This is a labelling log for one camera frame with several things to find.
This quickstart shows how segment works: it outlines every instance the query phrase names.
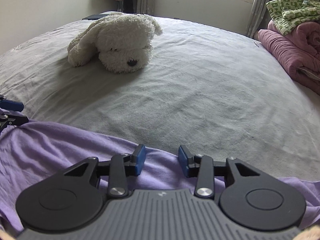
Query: white plush dog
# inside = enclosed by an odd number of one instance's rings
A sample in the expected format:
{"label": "white plush dog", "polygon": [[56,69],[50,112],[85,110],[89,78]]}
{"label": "white plush dog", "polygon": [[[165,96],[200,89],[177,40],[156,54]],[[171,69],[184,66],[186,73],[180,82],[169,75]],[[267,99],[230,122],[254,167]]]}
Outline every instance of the white plush dog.
{"label": "white plush dog", "polygon": [[161,35],[162,29],[149,15],[111,13],[71,41],[68,62],[82,66],[99,53],[107,70],[134,72],[149,63],[154,34]]}

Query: purple blanket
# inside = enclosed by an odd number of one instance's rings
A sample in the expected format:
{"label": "purple blanket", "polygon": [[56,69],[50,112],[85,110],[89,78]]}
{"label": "purple blanket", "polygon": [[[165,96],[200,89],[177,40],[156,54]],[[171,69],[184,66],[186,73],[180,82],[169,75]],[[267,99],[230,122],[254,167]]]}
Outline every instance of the purple blanket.
{"label": "purple blanket", "polygon": [[[53,122],[29,122],[4,129],[0,136],[2,221],[11,224],[16,232],[21,231],[23,227],[15,212],[15,201],[22,190],[89,156],[105,161],[114,154],[131,153],[136,146],[120,138]],[[307,199],[308,207],[300,227],[316,222],[320,218],[319,182],[297,178],[281,180],[297,188]],[[183,176],[175,155],[147,148],[144,169],[139,177],[129,178],[129,187],[193,190],[195,182],[194,178]],[[221,192],[224,183],[216,180],[216,185],[217,191]],[[101,180],[100,189],[104,190],[106,186],[107,182]]]}

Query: wall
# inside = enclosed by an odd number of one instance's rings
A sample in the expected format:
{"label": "wall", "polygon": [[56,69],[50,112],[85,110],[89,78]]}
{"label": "wall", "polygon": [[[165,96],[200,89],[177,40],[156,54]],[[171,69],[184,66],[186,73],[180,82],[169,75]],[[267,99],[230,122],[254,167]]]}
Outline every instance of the wall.
{"label": "wall", "polygon": [[155,0],[155,16],[179,18],[244,34],[251,0]]}
{"label": "wall", "polygon": [[0,0],[0,55],[64,24],[115,9],[113,0]]}

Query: gray bedsheet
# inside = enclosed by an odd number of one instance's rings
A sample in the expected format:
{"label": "gray bedsheet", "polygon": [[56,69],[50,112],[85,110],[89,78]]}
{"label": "gray bedsheet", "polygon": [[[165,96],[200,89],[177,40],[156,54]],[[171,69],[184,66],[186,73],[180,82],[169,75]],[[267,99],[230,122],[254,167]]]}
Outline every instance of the gray bedsheet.
{"label": "gray bedsheet", "polygon": [[177,153],[242,160],[276,177],[320,179],[320,97],[293,82],[277,60],[244,36],[158,18],[145,69],[107,72],[95,58],[73,68],[69,42],[83,20],[0,56],[0,89],[24,113]]}

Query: logo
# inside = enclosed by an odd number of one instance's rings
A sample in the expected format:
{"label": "logo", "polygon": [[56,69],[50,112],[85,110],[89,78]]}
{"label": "logo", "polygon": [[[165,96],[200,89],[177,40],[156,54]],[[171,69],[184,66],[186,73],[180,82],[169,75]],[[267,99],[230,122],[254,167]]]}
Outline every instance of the logo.
{"label": "logo", "polygon": [[163,192],[161,192],[161,193],[158,193],[158,195],[159,195],[160,197],[163,197],[163,196],[167,195],[167,193],[165,193],[165,192],[163,191]]}

